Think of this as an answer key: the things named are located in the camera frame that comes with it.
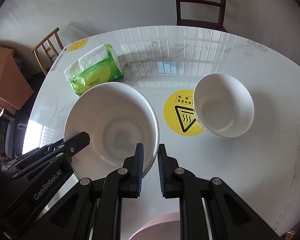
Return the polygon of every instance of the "table surface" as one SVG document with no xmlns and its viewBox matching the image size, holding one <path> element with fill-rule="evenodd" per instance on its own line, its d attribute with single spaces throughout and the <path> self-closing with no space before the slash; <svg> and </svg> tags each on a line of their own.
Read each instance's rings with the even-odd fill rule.
<svg viewBox="0 0 300 240">
<path fill-rule="evenodd" d="M 222 178 L 279 235 L 300 220 L 300 67 L 268 47 L 228 33 L 149 26 L 92 36 L 74 51 L 67 52 L 66 46 L 39 91 L 23 153 L 63 138 L 78 99 L 63 72 L 102 44 L 111 44 L 118 54 L 125 74 L 121 81 L 152 104 L 160 143 L 181 167 L 200 178 Z M 193 90 L 202 76 L 214 72 L 237 78 L 249 90 L 255 104 L 250 130 L 234 139 L 174 132 L 163 115 L 166 100 L 179 90 Z M 72 176 L 54 201 L 75 182 Z M 178 210 L 177 199 L 162 198 L 155 161 L 143 179 L 141 197 L 123 200 L 122 239 L 149 220 Z"/>
</svg>

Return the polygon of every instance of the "white bowl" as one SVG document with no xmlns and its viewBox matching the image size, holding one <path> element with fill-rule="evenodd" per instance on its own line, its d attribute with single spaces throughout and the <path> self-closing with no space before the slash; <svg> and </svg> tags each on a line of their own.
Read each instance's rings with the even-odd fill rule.
<svg viewBox="0 0 300 240">
<path fill-rule="evenodd" d="M 254 102 L 247 88 L 223 73 L 212 73 L 198 81 L 193 106 L 203 130 L 222 138 L 233 138 L 247 132 L 255 115 Z"/>
<path fill-rule="evenodd" d="M 64 140 L 82 131 L 90 135 L 90 144 L 72 157 L 79 178 L 100 179 L 121 168 L 137 143 L 144 145 L 143 177 L 154 163 L 158 120 L 149 101 L 129 85 L 108 82 L 86 91 L 69 113 Z"/>
</svg>

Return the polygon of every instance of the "bowl rim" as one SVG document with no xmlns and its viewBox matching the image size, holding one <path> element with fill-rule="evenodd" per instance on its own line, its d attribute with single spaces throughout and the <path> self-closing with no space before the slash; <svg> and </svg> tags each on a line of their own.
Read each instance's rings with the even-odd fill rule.
<svg viewBox="0 0 300 240">
<path fill-rule="evenodd" d="M 67 116 L 67 119 L 65 121 L 65 126 L 64 126 L 64 131 L 63 131 L 63 138 L 65 138 L 65 128 L 67 126 L 67 121 L 68 121 L 68 118 L 69 118 L 69 115 L 72 111 L 72 109 L 74 108 L 74 106 L 78 103 L 80 103 L 80 98 L 82 98 L 85 94 L 87 93 L 91 93 L 91 91 L 95 90 L 96 87 L 99 87 L 99 86 L 123 86 L 123 87 L 126 87 L 128 89 L 132 89 L 134 90 L 137 94 L 139 94 L 144 100 L 145 102 L 147 103 L 149 109 L 150 109 L 150 112 L 151 112 L 151 119 L 153 120 L 154 122 L 154 128 L 155 128 L 155 144 L 154 144 L 154 151 L 152 152 L 152 157 L 151 157 L 151 160 L 148 164 L 148 166 L 143 170 L 143 173 L 142 173 L 142 177 L 144 178 L 146 176 L 146 174 L 149 172 L 149 170 L 151 169 L 151 167 L 153 166 L 154 164 L 154 161 L 157 157 L 157 153 L 158 153 L 158 148 L 159 148 L 159 138 L 160 138 L 160 131 L 159 131 L 159 122 L 158 122 L 158 118 L 157 118 L 157 115 L 151 105 L 151 103 L 149 102 L 149 100 L 137 89 L 135 89 L 134 87 L 128 85 L 128 84 L 125 84 L 125 83 L 122 83 L 122 82 L 106 82 L 106 83 L 102 83 L 102 84 L 98 84 L 90 89 L 88 89 L 87 91 L 85 91 L 79 98 L 78 100 L 73 104 L 73 106 L 71 107 L 71 110 L 69 111 L 69 114 Z M 77 174 L 77 172 L 75 171 L 74 167 L 72 166 L 73 168 L 73 172 L 75 174 L 75 176 L 78 178 L 78 179 L 81 179 L 81 177 Z"/>
<path fill-rule="evenodd" d="M 167 213 L 167 214 L 163 214 L 161 216 L 155 217 L 154 219 L 151 219 L 149 222 L 145 223 L 135 233 L 133 233 L 133 235 L 129 238 L 129 240 L 133 240 L 133 238 L 143 230 L 146 230 L 151 227 L 155 227 L 157 225 L 176 222 L 176 221 L 180 221 L 180 213 L 179 212 Z"/>
<path fill-rule="evenodd" d="M 253 121 L 254 121 L 254 119 L 255 119 L 255 104 L 254 104 L 254 101 L 253 101 L 253 99 L 252 99 L 252 97 L 251 97 L 251 94 L 249 93 L 249 91 L 248 91 L 248 89 L 245 87 L 245 85 L 244 84 L 242 84 L 237 78 L 235 78 L 235 77 L 233 77 L 233 76 L 231 76 L 231 75 L 228 75 L 228 74 L 226 74 L 226 73 L 210 73 L 210 74 L 207 74 L 207 75 L 205 75 L 205 76 L 203 76 L 202 78 L 200 78 L 199 79 L 199 81 L 197 82 L 197 84 L 194 86 L 194 90 L 193 90 L 193 108 L 195 109 L 195 89 L 197 88 L 197 85 L 199 84 L 199 82 L 201 81 L 201 80 L 203 80 L 204 78 L 206 78 L 206 77 L 208 77 L 208 76 L 225 76 L 225 77 L 227 77 L 227 78 L 232 78 L 232 79 L 235 79 L 236 81 L 238 81 L 244 88 L 245 88 L 245 91 L 248 93 L 248 95 L 249 95 L 249 98 L 251 99 L 251 103 L 252 103 L 252 106 L 253 106 L 253 116 L 252 116 L 252 119 L 251 119 L 251 121 L 250 121 L 250 123 L 249 123 L 249 125 L 247 126 L 247 128 L 242 132 L 242 133 L 240 133 L 240 134 L 236 134 L 236 135 L 233 135 L 233 136 L 224 136 L 224 135 L 221 135 L 221 134 L 218 134 L 218 133 L 216 133 L 216 132 L 214 132 L 214 131 L 212 131 L 202 120 L 200 120 L 200 122 L 202 122 L 202 124 L 210 131 L 210 132 L 212 132 L 213 134 L 215 134 L 215 135 L 217 135 L 217 136 L 220 136 L 220 137 L 223 137 L 223 138 L 235 138 L 235 137 L 238 137 L 238 136 L 241 136 L 241 135 L 243 135 L 244 133 L 246 133 L 249 129 L 250 129 L 250 127 L 251 127 L 251 125 L 252 125 L 252 123 L 253 123 Z"/>
</svg>

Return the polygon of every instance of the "screw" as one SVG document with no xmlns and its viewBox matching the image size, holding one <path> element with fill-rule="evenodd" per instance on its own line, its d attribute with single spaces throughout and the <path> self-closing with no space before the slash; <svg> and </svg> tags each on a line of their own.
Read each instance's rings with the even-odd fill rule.
<svg viewBox="0 0 300 240">
<path fill-rule="evenodd" d="M 212 179 L 212 183 L 214 184 L 214 185 L 220 185 L 221 184 L 221 179 L 219 179 L 219 178 L 213 178 Z"/>
<path fill-rule="evenodd" d="M 88 185 L 90 183 L 90 180 L 88 178 L 83 178 L 80 180 L 80 184 L 85 186 Z"/>
<path fill-rule="evenodd" d="M 126 174 L 128 172 L 128 170 L 126 168 L 120 168 L 118 169 L 118 173 L 123 175 L 123 174 Z"/>
<path fill-rule="evenodd" d="M 176 168 L 176 169 L 174 170 L 174 172 L 177 173 L 177 174 L 184 174 L 184 173 L 185 173 L 185 170 L 184 170 L 183 168 Z"/>
</svg>

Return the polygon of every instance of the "warning triangle symbol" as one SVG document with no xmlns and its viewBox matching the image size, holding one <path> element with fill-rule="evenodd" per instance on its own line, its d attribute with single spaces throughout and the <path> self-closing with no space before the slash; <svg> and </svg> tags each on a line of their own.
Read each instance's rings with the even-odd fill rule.
<svg viewBox="0 0 300 240">
<path fill-rule="evenodd" d="M 187 132 L 196 121 L 193 109 L 184 106 L 175 106 L 174 109 L 176 110 L 182 131 L 184 133 Z"/>
</svg>

